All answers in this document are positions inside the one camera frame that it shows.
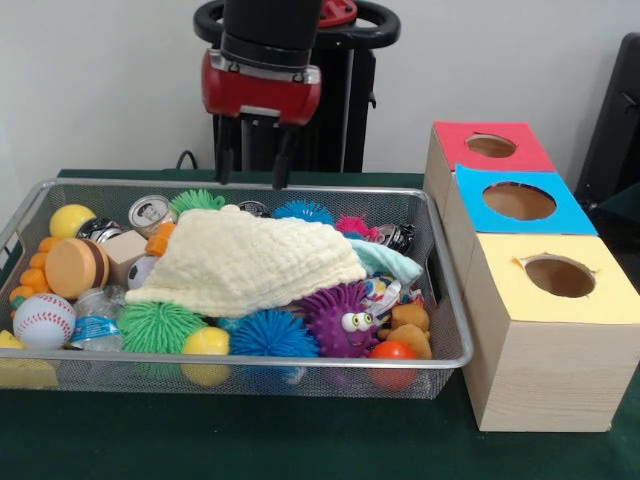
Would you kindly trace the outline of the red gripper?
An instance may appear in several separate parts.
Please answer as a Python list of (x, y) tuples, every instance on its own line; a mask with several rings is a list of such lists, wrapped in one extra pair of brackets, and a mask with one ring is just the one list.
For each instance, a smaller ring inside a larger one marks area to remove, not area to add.
[[(305, 125), (321, 97), (321, 71), (309, 65), (301, 72), (278, 72), (233, 62), (219, 50), (205, 52), (201, 65), (202, 103), (218, 116), (215, 145), (216, 181), (228, 184), (234, 164), (234, 119), (242, 115), (269, 117), (284, 125)], [(272, 187), (287, 187), (298, 143), (298, 128), (280, 129)]]

